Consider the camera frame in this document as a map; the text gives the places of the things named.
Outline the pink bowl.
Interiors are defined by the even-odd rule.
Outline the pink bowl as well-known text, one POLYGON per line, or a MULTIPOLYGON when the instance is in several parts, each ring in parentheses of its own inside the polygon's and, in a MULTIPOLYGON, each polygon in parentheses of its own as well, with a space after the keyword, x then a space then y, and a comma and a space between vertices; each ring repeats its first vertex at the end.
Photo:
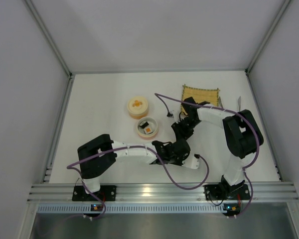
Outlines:
POLYGON ((156 137, 159 131, 159 125, 154 118, 143 117, 137 122, 136 129, 141 138, 150 140, 156 137))

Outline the sushi roll orange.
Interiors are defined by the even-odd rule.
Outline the sushi roll orange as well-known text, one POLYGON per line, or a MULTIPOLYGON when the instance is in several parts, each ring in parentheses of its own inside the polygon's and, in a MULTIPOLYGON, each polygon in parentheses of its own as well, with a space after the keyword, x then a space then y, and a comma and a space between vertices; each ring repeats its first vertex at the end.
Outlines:
POLYGON ((148 126, 148 127, 144 128, 144 133, 146 135, 153 134, 154 130, 150 126, 148 126))

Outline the sushi roll dark centre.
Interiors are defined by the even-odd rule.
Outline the sushi roll dark centre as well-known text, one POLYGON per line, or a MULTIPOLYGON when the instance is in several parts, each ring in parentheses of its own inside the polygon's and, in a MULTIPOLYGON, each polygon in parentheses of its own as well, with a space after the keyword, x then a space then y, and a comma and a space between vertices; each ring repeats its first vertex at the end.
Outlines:
POLYGON ((142 128, 142 129, 144 129, 144 128, 148 127, 148 126, 149 126, 149 123, 147 121, 143 121, 143 122, 141 122, 139 124, 139 127, 142 128))

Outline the orange bowl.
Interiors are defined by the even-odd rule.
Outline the orange bowl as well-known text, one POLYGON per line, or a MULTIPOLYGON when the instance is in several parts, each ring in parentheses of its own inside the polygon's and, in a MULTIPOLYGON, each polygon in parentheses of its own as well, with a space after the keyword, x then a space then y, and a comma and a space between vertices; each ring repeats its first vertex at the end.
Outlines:
POLYGON ((140 111, 134 111, 133 109, 128 109, 128 113, 131 118, 139 120, 148 115, 149 109, 140 110, 140 111))

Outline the lid with orange knob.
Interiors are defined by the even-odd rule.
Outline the lid with orange knob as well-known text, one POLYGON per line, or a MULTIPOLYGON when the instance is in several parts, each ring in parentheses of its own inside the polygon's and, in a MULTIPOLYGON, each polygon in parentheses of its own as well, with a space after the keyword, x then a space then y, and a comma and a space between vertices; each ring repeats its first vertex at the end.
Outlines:
POLYGON ((140 114, 148 109, 148 101, 145 97, 136 96, 128 101, 127 108, 131 113, 140 114))

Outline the metal tongs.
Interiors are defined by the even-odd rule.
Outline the metal tongs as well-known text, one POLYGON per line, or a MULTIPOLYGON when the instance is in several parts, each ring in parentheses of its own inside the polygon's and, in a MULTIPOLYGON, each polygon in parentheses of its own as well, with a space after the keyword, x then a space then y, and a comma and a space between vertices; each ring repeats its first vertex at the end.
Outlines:
MULTIPOLYGON (((221 97, 218 97, 218 105, 220 108, 224 108, 223 104, 222 104, 222 99, 221 97)), ((237 99, 237 111, 240 112, 241 111, 241 96, 237 99)))

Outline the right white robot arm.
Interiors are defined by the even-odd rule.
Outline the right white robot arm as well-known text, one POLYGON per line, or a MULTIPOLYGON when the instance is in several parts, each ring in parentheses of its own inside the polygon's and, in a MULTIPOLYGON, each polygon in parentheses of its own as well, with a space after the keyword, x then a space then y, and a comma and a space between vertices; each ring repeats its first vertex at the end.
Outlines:
POLYGON ((227 147, 231 153, 219 188, 226 197, 237 194, 245 185, 245 170, 258 158, 264 142, 262 133, 249 110, 235 112, 216 107, 209 102, 195 102, 193 97, 181 103, 186 114, 172 124, 176 139, 189 139, 201 122, 211 123, 224 130, 227 147))

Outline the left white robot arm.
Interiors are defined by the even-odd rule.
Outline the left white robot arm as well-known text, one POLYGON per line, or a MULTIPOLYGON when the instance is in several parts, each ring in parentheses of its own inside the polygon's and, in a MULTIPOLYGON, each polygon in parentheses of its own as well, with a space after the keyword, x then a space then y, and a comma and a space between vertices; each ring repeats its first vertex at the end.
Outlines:
POLYGON ((153 141, 144 145, 129 145, 114 141, 109 134, 102 134, 77 149, 81 178, 87 194, 100 191, 100 178, 116 162, 140 162, 151 164, 173 164, 182 166, 190 154, 185 139, 176 142, 153 141))

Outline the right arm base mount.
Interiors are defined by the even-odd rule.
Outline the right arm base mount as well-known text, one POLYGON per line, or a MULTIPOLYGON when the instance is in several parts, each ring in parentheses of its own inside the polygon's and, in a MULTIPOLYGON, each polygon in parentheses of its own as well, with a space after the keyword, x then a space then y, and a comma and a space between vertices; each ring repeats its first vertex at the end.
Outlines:
POLYGON ((237 185, 230 186, 224 176, 221 177, 221 181, 217 184, 205 185, 204 190, 208 201, 238 200, 238 196, 240 196, 241 200, 249 200, 251 197, 245 180, 237 185))

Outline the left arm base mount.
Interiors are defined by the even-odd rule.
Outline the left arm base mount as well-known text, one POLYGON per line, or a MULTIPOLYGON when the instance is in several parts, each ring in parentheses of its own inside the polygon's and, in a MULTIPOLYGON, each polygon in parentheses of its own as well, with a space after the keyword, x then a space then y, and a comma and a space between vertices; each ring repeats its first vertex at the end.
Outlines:
MULTIPOLYGON (((93 194, 103 202, 113 202, 116 200, 116 189, 115 185, 101 185, 98 192, 93 194)), ((91 201, 96 202, 97 200, 89 193, 86 193, 83 186, 75 186, 72 194, 72 201, 74 202, 85 202, 91 201)))

